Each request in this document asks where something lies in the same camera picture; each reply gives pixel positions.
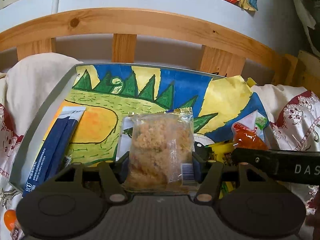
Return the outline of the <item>clear bag fried snack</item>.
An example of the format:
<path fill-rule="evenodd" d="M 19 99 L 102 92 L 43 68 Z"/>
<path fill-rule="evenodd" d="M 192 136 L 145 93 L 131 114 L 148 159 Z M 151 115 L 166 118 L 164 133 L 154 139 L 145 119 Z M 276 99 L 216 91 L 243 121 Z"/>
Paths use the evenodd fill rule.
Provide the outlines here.
<path fill-rule="evenodd" d="M 131 192 L 173 194 L 194 189 L 192 108 L 135 114 L 131 121 L 128 174 L 123 187 Z"/>

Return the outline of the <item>orange jelly cup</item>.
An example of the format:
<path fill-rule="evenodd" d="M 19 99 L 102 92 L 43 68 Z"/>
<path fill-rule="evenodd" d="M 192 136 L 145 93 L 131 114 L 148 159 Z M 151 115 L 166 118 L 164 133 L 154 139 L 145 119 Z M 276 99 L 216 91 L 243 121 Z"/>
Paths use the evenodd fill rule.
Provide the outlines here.
<path fill-rule="evenodd" d="M 15 210 L 7 210 L 4 213 L 4 224 L 9 231 L 12 231 L 16 226 L 16 211 Z"/>

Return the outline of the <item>floral embroidered bed cover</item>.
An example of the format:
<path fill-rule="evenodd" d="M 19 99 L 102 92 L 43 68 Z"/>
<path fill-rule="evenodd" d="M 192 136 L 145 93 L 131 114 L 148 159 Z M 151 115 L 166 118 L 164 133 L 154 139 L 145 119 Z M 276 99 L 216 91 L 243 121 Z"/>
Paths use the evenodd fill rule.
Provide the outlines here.
<path fill-rule="evenodd" d="M 214 142 L 218 135 L 227 136 L 231 128 L 227 125 L 236 122 L 240 114 L 244 116 L 263 106 L 270 122 L 272 132 L 281 150 L 303 150 L 311 146 L 310 151 L 319 151 L 319 98 L 303 87 L 289 86 L 253 86 L 253 92 L 233 92 L 222 88 L 210 92 L 206 90 L 198 117 L 217 113 L 198 133 L 209 137 L 209 130 L 213 131 Z M 162 108 L 155 102 L 147 102 L 138 98 L 123 97 L 116 94 L 103 95 L 107 100 L 106 107 L 115 111 L 118 117 L 116 133 L 120 131 L 122 118 L 129 112 L 156 113 Z M 4 224 L 4 213 L 8 209 L 15 209 L 21 194 L 8 184 L 8 179 L 1 182 L 1 239 L 11 239 L 9 230 Z"/>

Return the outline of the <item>red orange snack packet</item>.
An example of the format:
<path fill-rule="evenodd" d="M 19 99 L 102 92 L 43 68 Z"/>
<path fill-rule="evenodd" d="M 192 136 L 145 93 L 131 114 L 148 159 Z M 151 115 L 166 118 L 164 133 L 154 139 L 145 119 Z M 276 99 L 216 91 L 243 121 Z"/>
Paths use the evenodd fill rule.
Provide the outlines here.
<path fill-rule="evenodd" d="M 232 124 L 234 147 L 268 150 L 264 141 L 264 129 L 267 124 L 267 117 L 257 110 Z"/>

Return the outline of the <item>dark blue sachet packet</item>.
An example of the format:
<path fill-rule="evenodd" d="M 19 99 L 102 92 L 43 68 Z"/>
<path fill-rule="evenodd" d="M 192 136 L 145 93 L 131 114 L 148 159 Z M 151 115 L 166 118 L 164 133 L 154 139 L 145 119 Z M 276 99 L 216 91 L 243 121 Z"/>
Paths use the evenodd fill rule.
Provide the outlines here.
<path fill-rule="evenodd" d="M 85 106 L 63 107 L 42 144 L 29 173 L 22 196 L 26 196 L 57 174 L 67 146 L 85 110 Z"/>

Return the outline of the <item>colourful drawing tray liner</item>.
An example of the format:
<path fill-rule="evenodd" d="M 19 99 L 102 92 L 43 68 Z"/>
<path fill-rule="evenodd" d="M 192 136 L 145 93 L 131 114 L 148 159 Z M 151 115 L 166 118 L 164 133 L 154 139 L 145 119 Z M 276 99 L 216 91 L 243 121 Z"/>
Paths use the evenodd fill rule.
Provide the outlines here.
<path fill-rule="evenodd" d="M 236 146 L 267 148 L 265 110 L 240 76 L 125 64 L 77 66 L 76 72 L 43 137 L 28 188 L 55 176 L 64 160 L 94 165 L 124 158 L 123 189 L 188 194 L 199 187 L 197 146 L 227 165 Z"/>

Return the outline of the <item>grey metal tray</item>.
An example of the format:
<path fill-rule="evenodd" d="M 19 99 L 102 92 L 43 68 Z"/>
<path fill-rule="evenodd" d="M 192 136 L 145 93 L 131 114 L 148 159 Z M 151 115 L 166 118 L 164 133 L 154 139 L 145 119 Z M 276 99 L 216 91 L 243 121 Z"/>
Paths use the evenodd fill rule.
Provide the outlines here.
<path fill-rule="evenodd" d="M 195 70 L 173 67 L 148 66 L 145 64 L 107 63 L 71 68 L 47 96 L 33 122 L 29 126 L 16 155 L 10 184 L 24 191 L 31 168 L 42 143 L 55 120 L 66 106 L 85 106 L 77 130 L 67 150 L 71 163 L 95 165 L 101 161 L 117 161 L 131 146 L 132 122 L 129 112 L 122 118 L 120 131 L 116 133 L 118 117 L 107 108 L 102 97 L 116 94 L 155 102 L 160 112 L 190 107 L 194 116 L 194 140 L 197 146 L 215 143 L 213 131 L 209 137 L 198 133 L 217 113 L 198 117 L 206 90 L 210 92 L 252 92 L 241 76 L 224 77 Z"/>

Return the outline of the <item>wooden bed headboard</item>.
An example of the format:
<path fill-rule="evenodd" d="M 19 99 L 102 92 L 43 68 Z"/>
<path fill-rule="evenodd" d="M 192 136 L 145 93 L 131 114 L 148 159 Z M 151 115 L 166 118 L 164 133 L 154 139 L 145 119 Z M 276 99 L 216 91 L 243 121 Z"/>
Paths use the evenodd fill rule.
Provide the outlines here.
<path fill-rule="evenodd" d="M 36 18 L 1 33 L 1 50 L 17 49 L 19 60 L 55 51 L 58 37 L 111 34 L 112 61 L 135 60 L 137 36 L 169 38 L 202 47 L 198 70 L 231 76 L 241 74 L 247 59 L 274 71 L 272 83 L 305 87 L 319 93 L 319 78 L 298 58 L 280 55 L 239 32 L 198 18 L 132 8 L 91 8 Z"/>

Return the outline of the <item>cream pillow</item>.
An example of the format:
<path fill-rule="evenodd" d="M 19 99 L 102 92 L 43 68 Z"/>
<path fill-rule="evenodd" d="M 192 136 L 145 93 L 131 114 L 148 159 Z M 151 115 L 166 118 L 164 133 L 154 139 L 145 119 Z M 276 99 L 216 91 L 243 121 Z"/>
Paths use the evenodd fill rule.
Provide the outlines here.
<path fill-rule="evenodd" d="M 66 55 L 42 53 L 28 56 L 1 73 L 1 104 L 9 112 L 17 135 L 25 134 L 53 88 L 80 63 Z"/>

